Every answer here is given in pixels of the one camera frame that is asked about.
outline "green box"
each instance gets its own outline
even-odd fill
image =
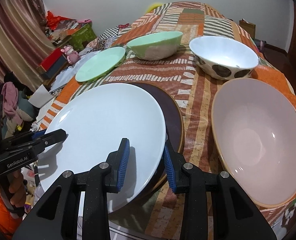
[[[74,48],[74,50],[80,52],[96,37],[97,36],[93,32],[91,25],[87,23],[85,26],[82,26],[79,30],[71,35],[68,43]]]

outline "dark brown plate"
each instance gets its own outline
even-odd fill
[[[181,111],[173,97],[170,96],[166,91],[155,85],[140,82],[133,82],[130,84],[146,90],[155,98],[164,114],[167,135],[172,144],[172,147],[175,151],[182,153],[184,150],[184,122]],[[136,197],[136,199],[142,198],[152,192],[155,192],[164,184],[166,179],[167,175],[165,173],[164,160],[161,159],[155,174],[153,175],[147,186]]]

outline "pink cloth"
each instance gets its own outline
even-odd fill
[[[3,85],[1,94],[3,95],[3,111],[9,119],[14,119],[18,125],[22,124],[22,119],[18,115],[18,89],[12,82]]]

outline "baseboard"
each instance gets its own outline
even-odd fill
[[[284,54],[285,56],[288,55],[288,53],[287,53],[284,49],[278,48],[278,47],[273,46],[273,45],[270,45],[270,44],[268,44],[268,43],[265,45],[265,48],[267,48],[267,49],[272,49],[272,50],[274,50],[274,51],[278,51],[278,52]]]

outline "curtain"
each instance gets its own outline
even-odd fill
[[[36,68],[54,50],[45,25],[42,0],[0,0],[0,84],[13,71],[32,91],[40,86]]]

